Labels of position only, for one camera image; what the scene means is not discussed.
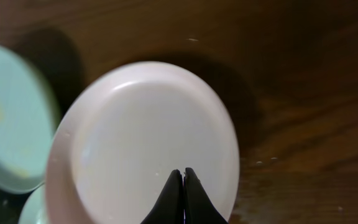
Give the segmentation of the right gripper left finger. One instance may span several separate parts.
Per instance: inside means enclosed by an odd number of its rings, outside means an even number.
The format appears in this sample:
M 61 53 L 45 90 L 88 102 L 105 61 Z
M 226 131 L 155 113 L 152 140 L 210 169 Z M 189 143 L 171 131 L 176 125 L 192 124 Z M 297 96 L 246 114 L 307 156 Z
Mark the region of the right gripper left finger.
M 184 224 L 184 214 L 183 178 L 179 170 L 173 170 L 141 224 Z

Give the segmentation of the green plate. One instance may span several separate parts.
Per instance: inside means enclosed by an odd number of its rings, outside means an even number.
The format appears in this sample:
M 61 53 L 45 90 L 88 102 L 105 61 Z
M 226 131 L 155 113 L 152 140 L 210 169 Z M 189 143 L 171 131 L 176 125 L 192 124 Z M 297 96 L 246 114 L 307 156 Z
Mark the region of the green plate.
M 34 190 L 21 211 L 18 224 L 49 224 L 45 209 L 45 187 Z
M 26 194 L 44 182 L 60 108 L 29 60 L 0 45 L 0 189 Z

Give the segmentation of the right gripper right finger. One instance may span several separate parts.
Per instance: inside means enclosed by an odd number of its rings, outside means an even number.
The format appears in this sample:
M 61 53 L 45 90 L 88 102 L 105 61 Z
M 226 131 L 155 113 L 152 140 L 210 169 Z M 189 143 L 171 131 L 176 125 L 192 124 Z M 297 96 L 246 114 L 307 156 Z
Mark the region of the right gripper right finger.
M 192 168 L 185 169 L 183 185 L 185 224 L 227 224 L 215 209 Z

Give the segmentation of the pink white plate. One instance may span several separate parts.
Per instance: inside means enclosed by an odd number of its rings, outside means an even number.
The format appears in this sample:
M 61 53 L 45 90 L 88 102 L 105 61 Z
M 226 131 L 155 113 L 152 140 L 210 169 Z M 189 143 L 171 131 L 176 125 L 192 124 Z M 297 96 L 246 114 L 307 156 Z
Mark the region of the pink white plate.
M 53 139 L 50 223 L 140 223 L 170 173 L 192 168 L 228 219 L 239 183 L 234 125 L 216 92 L 184 68 L 136 62 L 93 82 Z

